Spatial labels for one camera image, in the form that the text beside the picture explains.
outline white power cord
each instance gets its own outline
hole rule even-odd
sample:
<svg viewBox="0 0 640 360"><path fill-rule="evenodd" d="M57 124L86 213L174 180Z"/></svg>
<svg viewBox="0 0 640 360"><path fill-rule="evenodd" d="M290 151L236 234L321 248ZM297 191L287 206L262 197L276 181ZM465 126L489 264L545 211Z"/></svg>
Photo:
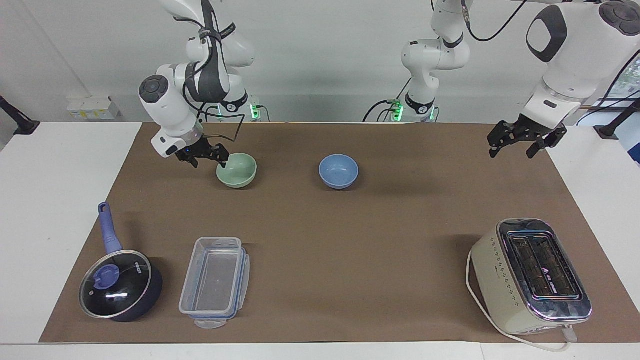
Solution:
<svg viewBox="0 0 640 360"><path fill-rule="evenodd" d="M469 285L469 267L470 266L471 266L471 251L469 252L469 256L467 257L467 289L471 293L471 296L473 296L474 300L476 301L476 304L478 304L478 307L480 307L480 310L482 310L482 313L485 315L486 319L489 320L491 325L493 325L493 327L496 330L498 330L499 333L501 333L502 335L505 335L509 339L513 339L513 340L519 341L519 342L521 342L523 344L526 344L526 345L529 345L529 346L532 346L532 347L535 347L535 348L539 348L539 349L542 349L542 350L551 351L551 352L563 352L563 351L565 351L566 349L569 348L569 345L571 345L571 343L575 343L577 341L577 338L575 337L575 333L573 332L573 327L571 325L569 325L565 329L563 329L564 338L567 340L567 342L561 348L545 347L543 345L539 345L539 344L536 344L536 343L532 343L531 341L523 340L523 339L521 339L521 338L519 338L517 336L513 336L513 335L507 334L506 332L502 331L498 327L498 325L496 325L495 322L493 322L493 319L491 319L489 314L486 312L486 310L484 309L484 307L480 303L480 300L478 300L478 297L476 296L476 293L474 293L474 291L471 289L471 285Z"/></svg>

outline brown table mat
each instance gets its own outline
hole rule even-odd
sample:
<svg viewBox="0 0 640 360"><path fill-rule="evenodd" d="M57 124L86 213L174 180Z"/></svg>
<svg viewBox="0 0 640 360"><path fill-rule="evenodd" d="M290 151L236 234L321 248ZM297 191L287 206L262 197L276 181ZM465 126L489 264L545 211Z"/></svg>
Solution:
<svg viewBox="0 0 640 360"><path fill-rule="evenodd" d="M226 135L235 128L205 126ZM579 341L640 342L640 315L549 156L528 160L522 143L491 159L491 128L245 124L228 148L251 154L258 174L232 190L210 161L193 169L160 158L149 143L158 127L144 124L108 201L124 248L161 270L161 298L133 323L82 312L81 279L104 255L96 224L40 341L509 342L469 295L465 262L498 221L537 217L560 237L593 302L592 318L575 326ZM359 164L347 190L327 188L317 174L332 153ZM252 262L244 308L216 330L178 311L193 244L203 236L240 238ZM527 339L563 340L560 331Z"/></svg>

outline bowl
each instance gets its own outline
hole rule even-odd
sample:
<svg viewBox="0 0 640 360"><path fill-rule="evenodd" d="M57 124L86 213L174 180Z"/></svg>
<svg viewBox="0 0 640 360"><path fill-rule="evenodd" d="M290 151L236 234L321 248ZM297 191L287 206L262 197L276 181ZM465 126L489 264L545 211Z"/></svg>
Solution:
<svg viewBox="0 0 640 360"><path fill-rule="evenodd" d="M258 164L251 155L237 152L229 155L227 166L218 165L216 176L221 183L233 189L244 188L255 178Z"/></svg>
<svg viewBox="0 0 640 360"><path fill-rule="evenodd" d="M358 164L349 156L333 154L324 158L318 168L320 178L332 189L346 189L358 178Z"/></svg>

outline toaster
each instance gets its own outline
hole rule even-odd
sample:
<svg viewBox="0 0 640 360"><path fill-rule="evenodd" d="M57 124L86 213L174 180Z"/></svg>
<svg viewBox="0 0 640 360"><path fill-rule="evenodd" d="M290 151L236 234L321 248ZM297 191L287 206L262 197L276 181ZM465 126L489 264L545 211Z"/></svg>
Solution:
<svg viewBox="0 0 640 360"><path fill-rule="evenodd" d="M488 313L508 334L537 334L591 316L575 269L542 220L503 220L473 246L470 256Z"/></svg>

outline green bowl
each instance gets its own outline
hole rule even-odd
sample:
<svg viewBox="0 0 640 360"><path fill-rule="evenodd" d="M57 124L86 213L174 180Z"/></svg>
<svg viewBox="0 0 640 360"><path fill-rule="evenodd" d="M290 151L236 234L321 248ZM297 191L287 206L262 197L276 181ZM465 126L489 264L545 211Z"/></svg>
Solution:
<svg viewBox="0 0 640 360"><path fill-rule="evenodd" d="M226 167L218 165L216 175L221 183L230 188L240 189L253 181L257 170L258 164L251 155L238 152L229 155Z"/></svg>

